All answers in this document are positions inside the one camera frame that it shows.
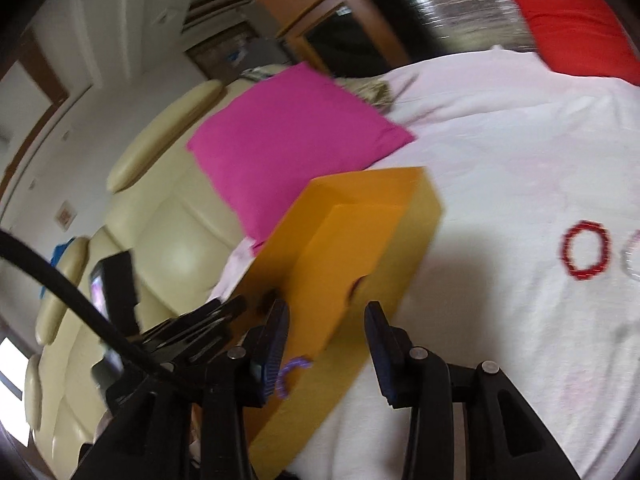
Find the beige leather sofa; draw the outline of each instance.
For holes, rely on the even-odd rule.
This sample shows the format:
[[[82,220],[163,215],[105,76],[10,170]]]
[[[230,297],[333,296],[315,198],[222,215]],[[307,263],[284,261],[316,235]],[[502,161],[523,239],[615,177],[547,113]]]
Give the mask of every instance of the beige leather sofa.
[[[184,145],[204,118],[251,86],[245,80],[226,88],[204,82],[128,147],[108,178],[113,197],[104,226],[90,238],[77,238],[58,264],[84,295],[100,259],[132,249],[143,330],[204,303],[244,235]],[[42,300],[36,338],[44,350],[28,367],[28,422],[47,465],[58,480],[66,480],[105,412],[90,376],[102,351],[95,334],[50,293]]]

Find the dark red bracelet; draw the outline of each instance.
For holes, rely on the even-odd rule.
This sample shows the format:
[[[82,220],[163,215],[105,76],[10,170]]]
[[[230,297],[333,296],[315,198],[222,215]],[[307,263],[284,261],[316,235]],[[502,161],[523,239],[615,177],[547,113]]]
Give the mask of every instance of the dark red bracelet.
[[[597,264],[587,269],[577,269],[571,257],[569,256],[569,246],[571,245],[571,240],[580,231],[592,231],[600,237],[600,240],[602,242],[600,244],[600,260]],[[566,270],[576,280],[589,280],[596,276],[596,274],[600,274],[604,269],[607,268],[607,265],[609,265],[610,248],[611,240],[609,238],[609,233],[602,226],[602,224],[599,224],[597,222],[589,222],[588,220],[582,220],[564,234],[560,257],[562,259],[562,262],[564,263],[564,266],[566,267]]]

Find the sofa headrest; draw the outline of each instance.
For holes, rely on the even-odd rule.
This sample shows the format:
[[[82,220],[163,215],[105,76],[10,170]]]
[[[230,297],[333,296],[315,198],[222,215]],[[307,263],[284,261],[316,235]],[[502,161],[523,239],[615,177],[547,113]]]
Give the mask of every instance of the sofa headrest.
[[[38,365],[40,356],[32,355],[27,364],[27,372],[24,376],[24,413],[27,424],[33,431],[40,429],[42,417],[42,387],[40,386],[40,374]]]
[[[222,98],[220,81],[205,81],[165,108],[127,147],[107,178],[107,190],[132,186],[195,121]]]
[[[78,286],[88,258],[89,238],[78,237],[66,248],[56,268],[71,283]],[[53,342],[65,312],[66,305],[47,290],[40,301],[40,311],[36,318],[36,341],[38,344],[44,346]]]

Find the silver bolt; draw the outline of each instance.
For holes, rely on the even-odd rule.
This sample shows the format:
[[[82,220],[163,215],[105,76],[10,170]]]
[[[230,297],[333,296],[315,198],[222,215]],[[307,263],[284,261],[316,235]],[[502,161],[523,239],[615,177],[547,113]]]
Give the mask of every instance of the silver bolt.
[[[482,362],[482,370],[487,374],[495,375],[500,371],[500,367],[494,361],[484,361]]]
[[[409,357],[411,359],[415,359],[416,361],[422,361],[429,356],[429,352],[427,352],[426,348],[422,348],[421,346],[414,346],[409,350]]]
[[[234,346],[226,352],[229,359],[242,359],[246,355],[246,350],[241,346]]]

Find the yellow box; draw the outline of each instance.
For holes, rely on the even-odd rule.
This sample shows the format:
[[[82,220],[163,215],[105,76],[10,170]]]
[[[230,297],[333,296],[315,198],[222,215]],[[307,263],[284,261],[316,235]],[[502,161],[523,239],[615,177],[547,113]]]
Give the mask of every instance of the yellow box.
[[[422,168],[341,173],[312,180],[265,243],[234,294],[255,306],[277,288],[290,307],[283,364],[314,364],[287,377],[287,400],[244,410],[260,480],[292,462],[347,392],[369,355],[364,307],[394,314],[441,212]]]

